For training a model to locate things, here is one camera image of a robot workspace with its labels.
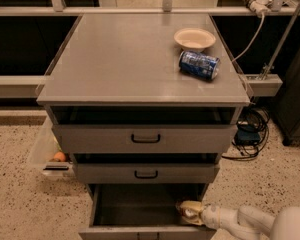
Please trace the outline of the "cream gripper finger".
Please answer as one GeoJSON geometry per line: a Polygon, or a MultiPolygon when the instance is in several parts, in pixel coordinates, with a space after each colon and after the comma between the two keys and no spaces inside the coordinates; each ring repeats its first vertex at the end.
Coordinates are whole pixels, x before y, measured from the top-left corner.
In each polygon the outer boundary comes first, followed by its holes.
{"type": "Polygon", "coordinates": [[[182,201],[176,204],[176,209],[180,214],[184,214],[186,209],[191,209],[195,214],[200,214],[203,211],[203,205],[199,201],[182,201]]]}
{"type": "Polygon", "coordinates": [[[189,224],[193,224],[193,225],[197,225],[197,226],[203,226],[204,222],[200,219],[200,218],[187,218],[187,217],[182,217],[182,219],[189,223],[189,224]]]}

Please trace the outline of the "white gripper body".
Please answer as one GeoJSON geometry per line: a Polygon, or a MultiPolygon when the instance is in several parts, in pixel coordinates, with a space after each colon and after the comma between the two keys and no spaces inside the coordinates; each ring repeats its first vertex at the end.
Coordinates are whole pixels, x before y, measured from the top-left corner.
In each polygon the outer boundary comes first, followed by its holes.
{"type": "Polygon", "coordinates": [[[221,208],[212,204],[204,205],[201,219],[210,229],[223,229],[238,239],[242,237],[243,231],[238,222],[238,211],[235,209],[221,208]]]}

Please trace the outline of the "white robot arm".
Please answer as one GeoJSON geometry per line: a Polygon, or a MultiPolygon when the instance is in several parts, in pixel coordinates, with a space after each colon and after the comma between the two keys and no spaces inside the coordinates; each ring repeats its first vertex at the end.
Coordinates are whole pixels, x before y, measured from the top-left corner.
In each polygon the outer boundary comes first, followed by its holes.
{"type": "Polygon", "coordinates": [[[182,218],[190,224],[223,229],[239,240],[300,240],[300,207],[284,208],[274,217],[253,206],[227,209],[199,201],[182,201],[176,205],[182,218]]]}

